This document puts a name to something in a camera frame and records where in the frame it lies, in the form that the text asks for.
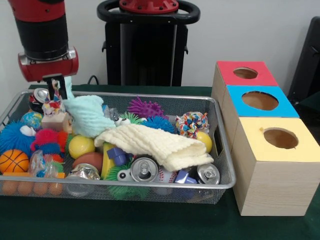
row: red box top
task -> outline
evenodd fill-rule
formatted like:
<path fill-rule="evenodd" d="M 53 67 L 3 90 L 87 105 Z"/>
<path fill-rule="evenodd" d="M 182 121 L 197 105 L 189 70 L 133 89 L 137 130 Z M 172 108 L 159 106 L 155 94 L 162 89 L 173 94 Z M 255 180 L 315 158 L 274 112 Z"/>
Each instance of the red box top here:
<path fill-rule="evenodd" d="M 218 61 L 226 85 L 278 86 L 263 61 Z"/>

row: green table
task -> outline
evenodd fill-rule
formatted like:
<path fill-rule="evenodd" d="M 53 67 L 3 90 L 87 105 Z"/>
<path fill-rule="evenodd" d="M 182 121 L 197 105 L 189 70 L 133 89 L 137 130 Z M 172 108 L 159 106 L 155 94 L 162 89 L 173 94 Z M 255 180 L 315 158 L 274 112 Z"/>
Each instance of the green table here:
<path fill-rule="evenodd" d="M 79 85 L 73 90 L 211 94 L 210 87 Z M 0 197 L 0 239 L 319 240 L 320 188 L 304 217 L 241 217 L 231 189 L 216 205 Z"/>

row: yellow box top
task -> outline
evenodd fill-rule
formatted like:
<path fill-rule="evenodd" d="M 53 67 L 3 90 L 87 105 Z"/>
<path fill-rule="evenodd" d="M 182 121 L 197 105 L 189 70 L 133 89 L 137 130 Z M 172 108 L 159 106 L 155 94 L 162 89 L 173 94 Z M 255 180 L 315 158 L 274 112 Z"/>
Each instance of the yellow box top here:
<path fill-rule="evenodd" d="M 257 161 L 320 162 L 320 146 L 300 118 L 239 119 Z"/>

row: black cable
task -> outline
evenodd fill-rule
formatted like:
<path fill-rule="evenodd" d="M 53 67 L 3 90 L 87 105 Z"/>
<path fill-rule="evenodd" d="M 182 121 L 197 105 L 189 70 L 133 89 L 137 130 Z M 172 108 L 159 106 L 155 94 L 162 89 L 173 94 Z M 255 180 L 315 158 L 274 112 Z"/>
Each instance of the black cable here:
<path fill-rule="evenodd" d="M 92 76 L 89 78 L 89 81 L 88 81 L 87 84 L 91 84 L 92 79 L 95 80 L 95 82 L 96 82 L 97 85 L 100 85 L 99 80 L 98 80 L 98 78 L 97 78 L 96 75 L 92 75 Z"/>

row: wire basket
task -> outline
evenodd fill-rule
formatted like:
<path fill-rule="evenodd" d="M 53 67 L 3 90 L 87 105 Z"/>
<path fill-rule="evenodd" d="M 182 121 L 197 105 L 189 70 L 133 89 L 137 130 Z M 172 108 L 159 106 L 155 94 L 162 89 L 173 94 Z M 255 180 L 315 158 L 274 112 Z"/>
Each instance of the wire basket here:
<path fill-rule="evenodd" d="M 18 121 L 28 112 L 28 99 L 33 90 L 19 93 L 0 116 L 0 131 L 11 121 Z M 220 182 L 211 184 L 180 184 L 180 183 L 157 183 L 157 182 L 125 182 L 86 179 L 58 179 L 40 177 L 12 177 L 0 176 L 0 195 L 8 195 L 8 188 L 24 184 L 47 191 L 12 191 L 13 196 L 44 197 L 44 198 L 67 198 L 67 199 L 91 199 L 91 200 L 127 200 L 148 201 L 166 203 L 201 203 L 216 204 L 226 189 L 232 188 L 236 183 L 236 175 L 232 163 L 230 150 L 227 143 L 226 132 L 219 108 L 219 104 L 210 97 L 201 96 L 175 96 L 175 95 L 146 95 L 108 92 L 73 92 L 75 96 L 98 95 L 104 104 L 117 108 L 118 112 L 124 113 L 129 102 L 137 96 L 142 101 L 157 102 L 169 116 L 169 121 L 174 124 L 176 116 L 182 116 L 187 112 L 207 113 L 210 124 L 209 136 L 213 140 L 210 155 L 214 158 L 214 165 L 220 173 Z M 66 175 L 72 169 L 74 159 L 66 157 L 64 160 Z M 51 187 L 57 186 L 62 193 L 51 191 Z"/>

